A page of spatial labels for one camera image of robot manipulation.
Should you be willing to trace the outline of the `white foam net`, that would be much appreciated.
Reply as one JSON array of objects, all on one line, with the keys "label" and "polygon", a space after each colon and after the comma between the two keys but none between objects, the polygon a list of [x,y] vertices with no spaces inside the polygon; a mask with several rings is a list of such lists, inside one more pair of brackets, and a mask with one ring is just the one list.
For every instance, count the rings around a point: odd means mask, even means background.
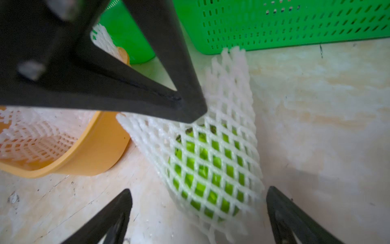
[{"label": "white foam net", "polygon": [[207,112],[186,124],[135,113],[116,118],[154,165],[176,206],[211,243],[248,233],[264,190],[246,52],[224,49],[206,69]]}]

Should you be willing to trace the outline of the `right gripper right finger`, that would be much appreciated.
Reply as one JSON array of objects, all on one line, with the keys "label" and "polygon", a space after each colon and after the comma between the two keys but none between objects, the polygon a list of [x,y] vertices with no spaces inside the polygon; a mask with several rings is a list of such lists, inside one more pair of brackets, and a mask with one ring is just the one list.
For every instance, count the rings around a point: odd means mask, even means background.
[{"label": "right gripper right finger", "polygon": [[267,211],[275,243],[341,244],[342,241],[320,226],[276,187],[266,196]]}]

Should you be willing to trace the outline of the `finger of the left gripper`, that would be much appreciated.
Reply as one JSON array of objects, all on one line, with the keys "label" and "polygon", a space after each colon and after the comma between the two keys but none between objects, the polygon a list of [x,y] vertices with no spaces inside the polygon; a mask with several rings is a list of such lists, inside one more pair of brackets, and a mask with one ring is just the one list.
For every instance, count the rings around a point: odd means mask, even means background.
[{"label": "finger of the left gripper", "polygon": [[208,108],[172,1],[125,1],[171,90],[92,40],[108,1],[1,1],[1,105],[132,112],[192,123]]}]

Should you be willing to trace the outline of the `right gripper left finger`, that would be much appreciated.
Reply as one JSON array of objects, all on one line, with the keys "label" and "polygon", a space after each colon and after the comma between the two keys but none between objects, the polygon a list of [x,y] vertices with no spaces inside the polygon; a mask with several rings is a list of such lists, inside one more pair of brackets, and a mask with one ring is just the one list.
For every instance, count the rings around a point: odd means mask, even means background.
[{"label": "right gripper left finger", "polygon": [[131,191],[124,189],[64,244],[122,244],[133,206]]}]

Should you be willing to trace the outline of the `green custard apple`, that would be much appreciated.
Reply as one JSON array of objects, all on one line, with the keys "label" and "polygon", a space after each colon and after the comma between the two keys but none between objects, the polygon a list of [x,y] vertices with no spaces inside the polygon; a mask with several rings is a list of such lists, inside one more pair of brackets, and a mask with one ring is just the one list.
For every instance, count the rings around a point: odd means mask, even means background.
[{"label": "green custard apple", "polygon": [[227,199],[225,195],[244,203],[244,192],[235,184],[251,187],[252,180],[243,172],[250,170],[251,165],[242,155],[234,154],[223,143],[233,143],[238,151],[248,154],[247,147],[225,133],[221,140],[208,141],[203,132],[194,133],[192,128],[186,130],[189,140],[177,136],[176,141],[185,146],[185,150],[175,148],[173,185],[181,192],[185,200],[189,198],[189,190],[207,203],[219,208],[226,214],[235,216],[240,207]]}]

